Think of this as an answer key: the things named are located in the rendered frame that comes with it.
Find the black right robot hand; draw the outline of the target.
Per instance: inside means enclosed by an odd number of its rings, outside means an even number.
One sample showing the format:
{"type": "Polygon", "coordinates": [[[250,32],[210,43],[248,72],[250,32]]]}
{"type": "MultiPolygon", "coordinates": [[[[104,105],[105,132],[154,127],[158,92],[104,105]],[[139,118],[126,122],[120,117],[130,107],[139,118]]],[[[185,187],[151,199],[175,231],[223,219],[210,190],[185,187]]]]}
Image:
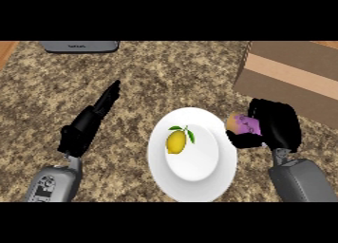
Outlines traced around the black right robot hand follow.
{"type": "Polygon", "coordinates": [[[293,108],[284,103],[253,98],[247,117],[259,121],[260,134],[235,134],[226,129],[225,135],[237,149],[260,147],[265,144],[269,150],[284,148],[294,153],[300,145],[300,129],[293,108]]]}

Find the white plate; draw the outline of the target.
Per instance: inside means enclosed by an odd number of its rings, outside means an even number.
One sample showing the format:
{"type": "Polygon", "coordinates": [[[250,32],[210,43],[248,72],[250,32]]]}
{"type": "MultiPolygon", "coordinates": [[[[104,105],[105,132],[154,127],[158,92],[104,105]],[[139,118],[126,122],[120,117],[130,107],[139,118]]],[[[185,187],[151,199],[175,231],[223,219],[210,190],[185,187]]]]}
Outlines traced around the white plate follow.
{"type": "Polygon", "coordinates": [[[213,201],[229,187],[238,162],[222,120],[195,107],[170,111],[150,134],[147,162],[154,183],[170,198],[213,201]],[[194,142],[185,142],[176,155],[169,154],[164,147],[172,126],[186,127],[194,137],[194,142]]]}

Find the purple can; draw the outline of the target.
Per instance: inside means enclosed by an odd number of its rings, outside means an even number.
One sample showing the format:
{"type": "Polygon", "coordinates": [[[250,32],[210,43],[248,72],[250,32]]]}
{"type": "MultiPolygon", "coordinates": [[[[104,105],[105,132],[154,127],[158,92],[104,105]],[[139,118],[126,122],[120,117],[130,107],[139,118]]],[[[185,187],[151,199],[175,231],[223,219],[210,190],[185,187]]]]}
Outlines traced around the purple can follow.
{"type": "Polygon", "coordinates": [[[232,112],[228,115],[225,129],[235,135],[250,133],[260,136],[259,121],[237,112],[232,112]]]}

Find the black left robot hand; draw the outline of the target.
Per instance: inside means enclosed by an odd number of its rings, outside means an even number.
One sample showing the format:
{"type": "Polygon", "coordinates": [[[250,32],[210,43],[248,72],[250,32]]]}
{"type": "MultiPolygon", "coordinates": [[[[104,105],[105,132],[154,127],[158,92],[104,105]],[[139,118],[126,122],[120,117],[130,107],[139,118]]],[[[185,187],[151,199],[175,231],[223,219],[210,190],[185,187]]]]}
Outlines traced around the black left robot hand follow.
{"type": "Polygon", "coordinates": [[[57,151],[79,158],[88,150],[98,131],[99,122],[108,113],[114,101],[119,99],[120,81],[108,85],[94,105],[88,105],[79,112],[70,125],[60,131],[61,139],[57,151]]]}

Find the brown cardboard box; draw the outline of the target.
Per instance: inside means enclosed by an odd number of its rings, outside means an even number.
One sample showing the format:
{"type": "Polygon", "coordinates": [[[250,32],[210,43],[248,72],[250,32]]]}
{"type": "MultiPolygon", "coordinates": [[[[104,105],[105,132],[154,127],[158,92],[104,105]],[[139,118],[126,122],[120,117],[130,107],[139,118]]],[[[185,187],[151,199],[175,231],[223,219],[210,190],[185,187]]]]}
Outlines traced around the brown cardboard box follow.
{"type": "Polygon", "coordinates": [[[232,89],[287,103],[299,116],[338,129],[338,48],[310,41],[250,41],[232,89]]]}

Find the yellow lemon with leaves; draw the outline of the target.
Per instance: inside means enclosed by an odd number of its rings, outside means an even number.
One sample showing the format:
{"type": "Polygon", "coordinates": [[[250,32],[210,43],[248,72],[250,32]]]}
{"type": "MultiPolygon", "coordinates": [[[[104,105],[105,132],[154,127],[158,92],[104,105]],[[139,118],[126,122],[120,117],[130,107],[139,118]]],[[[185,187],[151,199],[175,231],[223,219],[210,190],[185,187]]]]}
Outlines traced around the yellow lemon with leaves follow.
{"type": "Polygon", "coordinates": [[[178,154],[185,147],[185,142],[189,141],[189,143],[194,143],[194,134],[186,127],[179,126],[170,126],[169,131],[170,133],[164,141],[166,152],[169,154],[178,154]]]}

